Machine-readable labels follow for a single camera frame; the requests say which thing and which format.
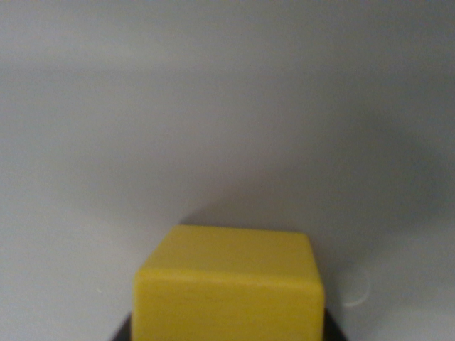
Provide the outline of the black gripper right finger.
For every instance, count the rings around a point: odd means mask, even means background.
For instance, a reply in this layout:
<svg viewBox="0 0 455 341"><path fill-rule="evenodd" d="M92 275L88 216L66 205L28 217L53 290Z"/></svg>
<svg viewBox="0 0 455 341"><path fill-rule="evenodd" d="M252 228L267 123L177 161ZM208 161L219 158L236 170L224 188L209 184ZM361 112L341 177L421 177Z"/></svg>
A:
<svg viewBox="0 0 455 341"><path fill-rule="evenodd" d="M323 341L348 341L348 338L327 308L324 309Z"/></svg>

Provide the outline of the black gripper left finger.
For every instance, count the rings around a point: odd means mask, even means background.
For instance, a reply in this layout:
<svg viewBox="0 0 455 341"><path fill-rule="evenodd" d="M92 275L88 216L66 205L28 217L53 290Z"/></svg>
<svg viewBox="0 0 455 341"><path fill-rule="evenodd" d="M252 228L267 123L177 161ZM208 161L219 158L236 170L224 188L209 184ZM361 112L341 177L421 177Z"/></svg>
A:
<svg viewBox="0 0 455 341"><path fill-rule="evenodd" d="M132 340L132 314L124 319L121 325L116 329L109 341L131 341Z"/></svg>

